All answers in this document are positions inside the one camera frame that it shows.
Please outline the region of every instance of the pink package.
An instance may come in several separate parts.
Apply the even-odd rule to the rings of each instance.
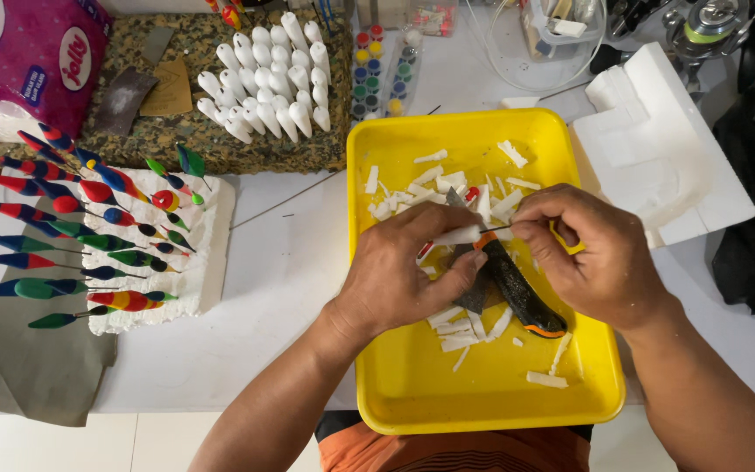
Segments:
[[[37,122],[78,135],[111,23],[95,0],[0,0],[0,141]]]

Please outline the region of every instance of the person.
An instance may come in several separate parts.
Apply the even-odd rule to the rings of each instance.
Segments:
[[[435,281],[414,259],[426,241],[477,219],[425,203],[365,231],[340,294],[226,408],[189,471],[287,470],[372,339],[444,309],[471,287],[487,260],[479,250]],[[585,248],[569,255],[551,222],[567,245]],[[755,470],[755,395],[663,286],[639,219],[556,185],[524,198],[511,223],[558,296],[631,346],[648,422],[678,468]],[[339,431],[320,437],[323,470],[588,470],[589,436],[575,428],[383,436],[364,423],[336,423]]]

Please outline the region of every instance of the yellow tray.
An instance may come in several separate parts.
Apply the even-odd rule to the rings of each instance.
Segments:
[[[529,164],[522,169],[497,147],[509,139]],[[447,159],[413,164],[413,159],[447,149]],[[364,230],[377,221],[367,210],[383,200],[383,191],[364,190],[371,166],[391,191],[404,190],[426,169],[441,164],[445,173],[464,170],[469,186],[519,177],[548,187],[579,185],[566,126],[543,108],[456,113],[369,120],[348,136],[348,225],[351,257]],[[431,182],[425,187],[434,187]],[[363,420],[381,434],[428,434],[603,423],[619,413],[625,383],[613,329],[566,306],[532,266],[525,243],[503,241],[520,253],[516,263],[540,297],[567,319],[573,333],[557,375],[570,386],[556,389],[526,381],[526,372],[548,373],[560,340],[530,334],[516,318],[497,340],[471,346],[456,373],[461,350],[443,353],[426,321],[378,336],[357,357],[357,405]],[[435,266],[447,254],[436,248],[422,264]],[[485,310],[489,331],[505,310],[501,303]],[[513,344],[512,338],[524,342]]]

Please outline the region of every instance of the forearm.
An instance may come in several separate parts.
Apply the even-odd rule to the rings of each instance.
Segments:
[[[367,339],[342,336],[332,304],[250,382],[215,423],[192,472],[285,471],[299,457],[328,398]]]
[[[755,470],[755,394],[701,338],[674,296],[624,333],[646,412],[678,466]]]

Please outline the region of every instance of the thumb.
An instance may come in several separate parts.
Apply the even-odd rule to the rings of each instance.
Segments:
[[[427,285],[420,303],[431,308],[432,312],[444,308],[470,290],[477,272],[487,260],[488,254],[480,250],[464,253],[441,277]]]
[[[570,277],[575,270],[572,257],[558,242],[552,231],[540,222],[520,221],[512,225],[512,233],[526,242],[532,257],[547,275]]]

